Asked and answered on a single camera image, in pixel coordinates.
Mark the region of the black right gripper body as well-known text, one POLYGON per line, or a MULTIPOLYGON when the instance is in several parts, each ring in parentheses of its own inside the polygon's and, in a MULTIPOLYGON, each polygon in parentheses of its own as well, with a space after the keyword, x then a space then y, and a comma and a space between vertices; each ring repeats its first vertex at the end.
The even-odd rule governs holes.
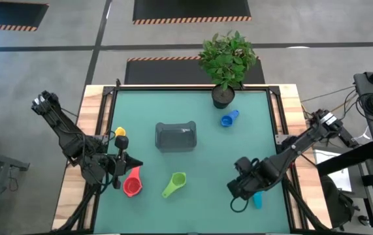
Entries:
POLYGON ((265 185, 259 171, 260 167, 258 158, 249 160, 247 157, 241 157, 234 163, 238 177, 227 184, 233 198, 248 200, 255 193, 263 191, 265 185))

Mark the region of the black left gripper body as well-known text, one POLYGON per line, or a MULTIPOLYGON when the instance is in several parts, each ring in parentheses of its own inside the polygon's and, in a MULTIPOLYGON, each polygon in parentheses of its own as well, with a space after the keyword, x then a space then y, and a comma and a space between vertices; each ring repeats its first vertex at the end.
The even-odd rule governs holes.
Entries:
POLYGON ((118 135, 115 139, 114 145, 118 148, 118 153, 109 155, 109 164, 108 172, 112 174, 112 186, 115 189, 121 187, 121 182, 118 179, 120 176, 123 176, 126 173, 127 168, 127 154, 125 150, 128 148, 129 139, 126 136, 118 135))

